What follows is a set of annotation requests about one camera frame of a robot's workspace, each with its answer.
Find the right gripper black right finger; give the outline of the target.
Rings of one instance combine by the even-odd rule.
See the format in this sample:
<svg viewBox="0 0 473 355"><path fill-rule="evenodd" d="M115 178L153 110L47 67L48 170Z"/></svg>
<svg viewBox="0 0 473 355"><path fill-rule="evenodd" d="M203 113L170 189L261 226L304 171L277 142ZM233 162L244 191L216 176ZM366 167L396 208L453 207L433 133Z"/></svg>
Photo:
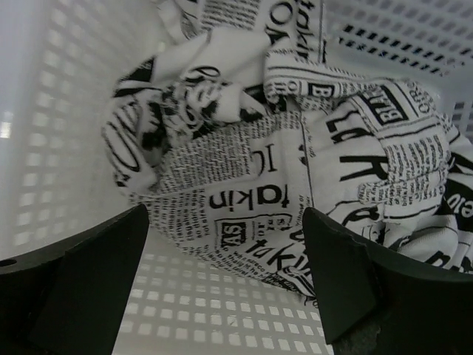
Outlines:
<svg viewBox="0 0 473 355"><path fill-rule="evenodd" d="M324 338L336 354L470 354L472 277L410 259L316 209L303 234Z"/></svg>

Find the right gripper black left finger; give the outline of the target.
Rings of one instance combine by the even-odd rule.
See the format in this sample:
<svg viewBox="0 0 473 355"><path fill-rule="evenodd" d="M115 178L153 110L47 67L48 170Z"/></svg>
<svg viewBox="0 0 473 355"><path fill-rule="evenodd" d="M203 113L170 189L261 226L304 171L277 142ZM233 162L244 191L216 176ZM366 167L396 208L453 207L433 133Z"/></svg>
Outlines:
<svg viewBox="0 0 473 355"><path fill-rule="evenodd" d="M1 259L2 354L111 354L149 230L144 205Z"/></svg>

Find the newspaper print trousers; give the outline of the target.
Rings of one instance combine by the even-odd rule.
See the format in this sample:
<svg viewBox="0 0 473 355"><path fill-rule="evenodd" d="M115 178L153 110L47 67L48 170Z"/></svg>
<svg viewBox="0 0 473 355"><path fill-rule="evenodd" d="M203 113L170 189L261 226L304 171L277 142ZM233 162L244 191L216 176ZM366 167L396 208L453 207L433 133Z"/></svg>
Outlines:
<svg viewBox="0 0 473 355"><path fill-rule="evenodd" d="M118 79L116 186L179 250L313 300L302 218L472 272L472 144L410 78L324 61L319 1L165 1L173 40Z"/></svg>

